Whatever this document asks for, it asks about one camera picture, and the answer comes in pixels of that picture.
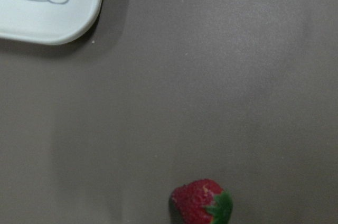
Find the red strawberry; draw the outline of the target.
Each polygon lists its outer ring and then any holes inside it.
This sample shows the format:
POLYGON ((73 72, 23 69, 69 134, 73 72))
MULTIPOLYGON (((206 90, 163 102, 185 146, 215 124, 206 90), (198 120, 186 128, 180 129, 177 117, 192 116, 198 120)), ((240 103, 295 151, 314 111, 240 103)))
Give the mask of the red strawberry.
POLYGON ((214 180, 201 179, 176 188, 171 202, 183 223, 227 224, 233 211, 228 191, 214 180))

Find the cream rabbit tray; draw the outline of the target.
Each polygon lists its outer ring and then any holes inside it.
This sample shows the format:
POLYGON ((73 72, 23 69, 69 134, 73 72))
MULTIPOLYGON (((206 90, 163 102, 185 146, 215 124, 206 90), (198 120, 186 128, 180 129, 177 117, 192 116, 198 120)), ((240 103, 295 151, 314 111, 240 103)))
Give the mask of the cream rabbit tray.
POLYGON ((102 0, 1 0, 1 39, 59 45, 82 36, 102 0))

